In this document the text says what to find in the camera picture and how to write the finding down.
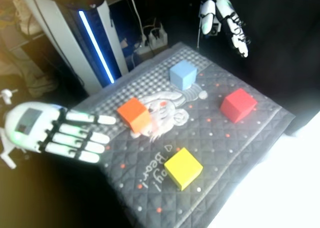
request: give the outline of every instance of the power strip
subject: power strip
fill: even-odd
[[[142,42],[141,47],[139,47],[135,53],[139,56],[153,52],[157,49],[160,49],[162,47],[165,47],[168,45],[168,34],[164,30],[164,28],[161,26],[159,28],[159,37],[155,37],[152,31],[150,31],[150,34],[148,35],[149,38],[149,44],[145,44],[145,42]]]

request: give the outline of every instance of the checkered fabric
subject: checkered fabric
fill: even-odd
[[[207,95],[193,99],[193,92],[184,94],[187,101],[178,102],[178,108],[188,113],[188,121],[174,126],[155,142],[143,135],[131,137],[116,109],[133,96],[174,91],[169,83],[169,69],[183,59],[198,69],[196,93],[206,91]],[[137,75],[123,77],[114,93],[109,95],[107,87],[82,106],[83,111],[118,119],[115,126],[94,127],[112,138],[100,159],[102,172],[133,227],[207,227],[233,189],[268,152],[294,116],[183,44],[136,69]],[[246,90],[258,104],[234,124],[220,112],[220,106],[224,97],[238,88]],[[164,171],[163,163],[183,147],[202,164],[203,170],[184,191],[179,191]]]

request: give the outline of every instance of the yellow cube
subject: yellow cube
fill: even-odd
[[[200,175],[203,166],[186,148],[182,148],[164,163],[164,168],[180,190],[183,191]]]

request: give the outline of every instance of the dark floor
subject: dark floor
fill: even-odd
[[[151,2],[153,6],[156,7],[144,9],[144,11],[142,11],[143,9],[139,9],[139,6],[152,7],[152,5],[140,2],[137,5],[137,8],[141,11],[142,20],[152,21],[153,17],[158,17],[168,33],[169,46],[172,46],[177,42],[184,42],[186,45],[195,49],[199,25],[197,18],[199,1],[166,1],[168,4],[163,5],[163,10],[159,8],[159,2]],[[137,31],[134,18],[131,18],[128,7],[124,7],[127,5],[128,4],[125,1],[122,1],[119,4],[116,4],[114,9],[111,8],[111,11],[115,14],[117,12],[129,12],[126,16],[118,15],[118,17],[125,18],[120,19],[120,21],[115,20],[115,24],[117,25],[117,22],[121,22],[123,24],[122,27],[126,27],[126,29],[121,32],[121,29],[123,28],[119,28],[119,36],[123,37],[126,36],[125,34],[132,34],[130,40],[134,43],[136,40],[135,37],[139,35],[139,30]],[[254,49],[254,47],[254,44],[253,47],[249,47],[249,56],[251,49]],[[229,47],[223,32],[217,37],[208,39],[202,38],[199,52],[224,69],[246,81],[248,84],[254,86],[262,93],[269,95],[277,103],[294,113],[297,116],[297,119],[293,122],[293,128],[291,130],[305,124],[320,110],[320,92],[317,88],[299,90],[294,95],[274,95],[265,86],[257,83],[253,78],[251,71],[248,69],[246,64],[247,61],[240,58],[240,56]],[[61,84],[66,85],[63,79],[61,80]],[[64,85],[61,85],[56,91],[46,94],[40,100],[73,107],[85,98],[81,94],[75,96],[72,93],[66,92],[67,89]],[[14,207],[10,207],[10,209],[4,213],[0,210],[0,224],[1,221],[4,221],[1,216],[8,214],[7,217],[10,217],[11,219],[10,222],[8,221],[8,224],[15,224],[14,226],[6,226],[8,228],[40,228],[44,227],[45,222],[47,222],[45,227],[60,228],[108,227],[113,221],[117,222],[117,227],[129,226],[113,191],[106,182],[106,178],[101,174],[97,167],[56,156],[32,154],[31,158],[24,160],[23,155],[17,153],[16,157],[19,158],[19,167],[17,170],[11,171],[5,168],[0,169],[1,177],[4,179],[3,183],[7,184],[4,188],[9,194],[7,194],[6,198],[0,198],[4,201],[11,201],[12,199],[14,200],[13,204],[15,204],[16,207],[19,207],[19,200],[15,200],[15,197],[20,197],[22,200],[23,197],[34,196],[35,201],[42,200],[34,203],[34,210],[37,212],[42,211],[40,216],[43,219],[34,216],[34,212],[26,212],[27,214],[30,214],[30,216],[26,217],[26,215],[22,215],[21,222],[25,222],[20,222],[20,225],[17,225],[17,222],[14,222],[13,220],[15,217],[19,218],[20,216],[8,214],[9,212],[15,212]],[[45,176],[48,176],[48,174],[50,174],[50,177],[52,176],[52,179],[42,183],[42,179],[44,179]],[[23,189],[12,189],[11,185],[21,185],[21,180],[29,175],[30,178],[27,179],[29,182],[29,185],[27,185],[28,189],[23,192],[21,192]],[[32,189],[39,191],[39,194],[34,194],[34,192],[31,191]],[[47,192],[49,194],[42,192],[44,189],[48,189]],[[30,203],[22,202],[22,204],[24,204],[22,207],[25,210],[32,209]],[[17,213],[19,214],[19,212],[22,214],[23,209],[18,208]]]

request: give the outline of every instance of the blue light strip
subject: blue light strip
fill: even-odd
[[[90,37],[90,39],[92,41],[92,44],[93,44],[93,46],[95,48],[95,51],[96,51],[96,53],[98,54],[98,56],[99,56],[99,58],[101,60],[101,63],[103,65],[104,69],[105,69],[105,72],[106,72],[106,74],[108,75],[108,77],[110,79],[110,82],[112,84],[115,83],[115,80],[114,80],[114,78],[112,77],[112,75],[110,73],[110,70],[109,70],[109,68],[107,66],[106,60],[105,60],[104,56],[102,55],[102,52],[101,52],[101,50],[99,48],[99,45],[97,43],[97,40],[96,40],[93,32],[91,30],[91,27],[90,27],[90,25],[88,23],[88,20],[87,20],[86,16],[85,16],[85,13],[83,11],[79,11],[79,15],[80,15],[81,20],[82,20],[82,22],[84,24],[86,32],[88,32],[88,34],[89,34],[89,37]]]

